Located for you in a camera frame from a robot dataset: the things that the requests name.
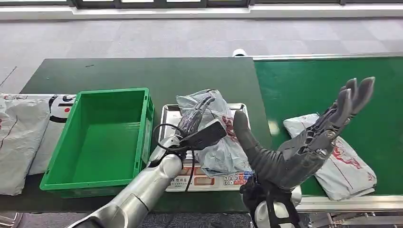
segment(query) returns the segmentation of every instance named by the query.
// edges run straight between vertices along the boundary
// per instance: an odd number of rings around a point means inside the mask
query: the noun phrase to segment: green plastic crate
[[[147,88],[80,92],[40,189],[63,198],[116,195],[148,162],[153,117]]]

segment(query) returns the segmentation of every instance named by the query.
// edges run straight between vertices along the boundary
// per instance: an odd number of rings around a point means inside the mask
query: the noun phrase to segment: robotic arm
[[[255,175],[240,192],[257,228],[298,228],[292,190],[312,176],[330,157],[334,139],[368,103],[374,78],[356,79],[341,88],[337,100],[317,122],[297,137],[270,151],[256,141],[244,113],[236,112],[234,130]],[[135,228],[152,210],[172,179],[183,168],[188,150],[202,150],[226,135],[215,122],[198,131],[201,117],[213,98],[206,98],[183,115],[175,135],[158,143],[147,167],[108,204],[68,228]]]
[[[255,171],[240,191],[256,227],[300,227],[291,202],[292,190],[330,157],[336,137],[369,102],[374,82],[374,77],[364,79],[360,86],[355,78],[347,81],[315,124],[282,143],[276,151],[263,148],[248,128],[245,114],[235,113],[235,134]]]

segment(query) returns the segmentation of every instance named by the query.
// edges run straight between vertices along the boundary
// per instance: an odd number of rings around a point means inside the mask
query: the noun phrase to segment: black cable
[[[169,127],[172,127],[172,128],[174,128],[174,129],[178,130],[182,135],[185,135],[185,133],[184,133],[179,127],[177,127],[177,126],[175,126],[175,125],[173,125],[173,124],[170,124],[170,123],[162,123],[162,124],[159,124],[159,125],[157,125],[157,126],[154,128],[154,130],[153,130],[153,137],[154,137],[154,139],[155,139],[155,141],[157,142],[157,145],[158,145],[159,147],[163,148],[164,150],[170,151],[170,152],[187,151],[187,150],[191,150],[191,151],[192,151],[192,171],[191,171],[190,176],[189,176],[188,184],[186,185],[186,188],[185,188],[185,192],[187,192],[187,191],[189,190],[190,183],[192,182],[193,173],[194,173],[194,166],[195,166],[195,163],[196,163],[196,161],[195,161],[195,156],[194,156],[194,150],[193,150],[191,147],[189,147],[189,146],[183,146],[183,147],[180,147],[180,148],[167,148],[167,147],[164,147],[163,145],[161,145],[160,142],[159,142],[159,140],[158,140],[158,138],[155,137],[155,131],[157,130],[157,128],[160,128],[160,127],[162,127],[162,126],[169,126]]]
[[[159,125],[157,125],[157,126],[154,128],[154,130],[153,130],[153,137],[154,137],[154,140],[157,142],[157,145],[158,145],[159,147],[163,148],[164,150],[170,151],[170,152],[177,152],[177,151],[183,151],[183,150],[188,150],[188,149],[190,149],[189,146],[183,146],[183,147],[180,147],[180,148],[167,148],[167,147],[164,147],[163,145],[161,145],[161,143],[160,143],[159,140],[158,140],[158,137],[155,137],[155,130],[157,130],[157,128],[160,128],[160,127],[162,127],[162,126],[170,126],[170,127],[172,127],[172,128],[175,128],[176,130],[178,130],[182,135],[185,135],[185,133],[184,133],[179,127],[177,127],[177,126],[175,126],[175,125],[173,125],[173,124],[170,124],[170,123],[162,123],[162,124],[159,124]]]
[[[194,158],[194,150],[192,149],[192,171],[191,171],[191,173],[190,173],[188,185],[186,185],[185,192],[187,192],[187,191],[189,190],[190,183],[191,183],[192,178],[193,178],[194,164],[195,164],[195,163],[196,163],[196,159]]]

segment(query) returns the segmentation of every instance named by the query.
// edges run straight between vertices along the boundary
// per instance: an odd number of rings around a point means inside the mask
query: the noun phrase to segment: clear plastic bag
[[[212,96],[215,100],[204,112],[199,130],[212,120],[217,119],[226,129],[227,136],[214,146],[207,147],[202,151],[195,151],[196,160],[200,163],[201,169],[209,177],[239,171],[251,171],[248,158],[235,136],[234,117],[218,90],[206,89],[187,96],[176,96],[176,102],[183,114],[207,96]]]

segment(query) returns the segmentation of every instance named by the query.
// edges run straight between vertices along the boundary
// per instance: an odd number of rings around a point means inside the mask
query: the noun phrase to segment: floor
[[[45,58],[227,57],[403,52],[403,19],[0,22],[0,93],[19,93]],[[60,228],[83,214],[25,214],[21,228]],[[149,215],[142,227],[248,227],[246,215]]]

